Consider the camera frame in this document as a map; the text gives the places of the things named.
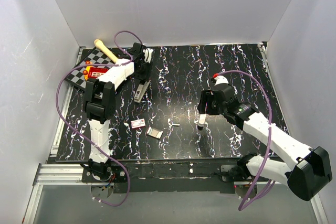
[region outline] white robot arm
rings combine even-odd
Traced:
[[[142,44],[134,43],[129,52],[133,55],[133,62],[121,65],[129,60],[118,59],[116,64],[120,66],[114,66],[99,78],[89,79],[86,83],[83,108],[90,124],[91,140],[105,153],[109,153],[109,125],[116,107],[116,89],[128,76],[134,76],[140,80],[134,101],[141,102],[150,83],[152,51]],[[89,166],[86,169],[95,179],[105,181],[110,176],[107,172],[107,161],[108,158],[92,146]]]
[[[213,78],[213,90],[202,91],[197,107],[200,117],[198,129],[204,126],[207,115],[223,115],[227,121],[259,139],[267,145],[268,120],[248,103],[240,103],[234,88],[223,76]],[[271,125],[270,148],[283,162],[268,159],[261,176],[287,185],[303,200],[310,200],[332,180],[329,154],[321,147],[315,149],[295,140],[275,124]],[[246,179],[255,176],[263,162],[263,157],[248,154],[237,162],[237,166],[227,171],[228,176]]]

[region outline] gray floor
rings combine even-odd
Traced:
[[[92,200],[90,186],[44,186],[34,223],[317,223],[311,203],[284,185],[242,212],[239,203],[236,195],[216,192],[154,192],[131,193],[112,208]]]

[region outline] checkered board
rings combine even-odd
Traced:
[[[118,49],[110,49],[110,50],[117,57],[121,56],[121,53]],[[91,61],[93,64],[95,63],[112,64],[113,63],[112,60],[109,57],[107,57],[102,51],[100,51],[97,48],[93,48],[92,50],[89,51],[89,54],[86,57],[85,56],[81,57],[80,62],[76,66],[85,66],[86,65],[85,62],[88,60]],[[66,79],[72,85],[74,85],[75,87],[81,90],[85,90],[85,85],[86,85],[86,81],[85,81],[84,74],[83,74],[84,69],[85,67],[74,70],[71,74],[68,75]]]

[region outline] white wall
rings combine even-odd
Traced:
[[[330,155],[334,180],[320,197],[336,222],[336,0],[292,0],[267,55],[285,119],[298,140]]]
[[[268,41],[290,0],[56,0],[81,46],[128,29],[150,45]],[[121,36],[131,45],[131,36]]]
[[[0,222],[21,223],[55,135],[56,87],[78,45],[55,0],[0,0],[0,30]]]

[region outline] white plastic casing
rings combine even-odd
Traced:
[[[263,160],[264,157],[258,155],[251,158],[246,164],[246,167],[252,176],[257,175]],[[288,167],[288,165],[286,165],[286,163],[267,159],[265,167],[260,175],[261,177],[275,180],[284,185],[287,185],[287,177],[285,176],[285,173],[290,171],[291,169]]]
[[[147,48],[145,49],[145,62],[150,63],[152,60],[153,49]]]
[[[305,158],[310,154],[309,146],[295,140],[283,130],[271,125],[271,150],[274,151],[281,159],[293,170],[298,164],[298,158]],[[267,145],[268,140],[268,120],[262,113],[254,113],[249,117],[248,121],[244,122],[243,130],[259,139]]]
[[[109,125],[110,120],[106,120],[104,124],[101,124],[97,120],[89,120],[91,139],[92,141],[101,148],[105,153],[109,154]],[[91,146],[90,157],[94,162],[105,163],[108,157],[103,155],[94,146]]]
[[[198,126],[204,127],[206,116],[207,116],[207,114],[200,114],[200,117],[199,117],[198,123],[197,123]]]
[[[215,85],[218,85],[218,84],[221,84],[221,83],[227,83],[227,84],[229,84],[229,81],[224,76],[217,76],[215,78],[215,80],[216,80],[216,84]]]
[[[117,64],[121,64],[127,62],[127,59],[119,59]],[[130,62],[124,66],[115,66],[110,68],[105,74],[98,77],[100,81],[103,82],[112,82],[114,84],[114,88],[117,89],[119,85],[126,80],[128,76],[134,73],[134,63]]]

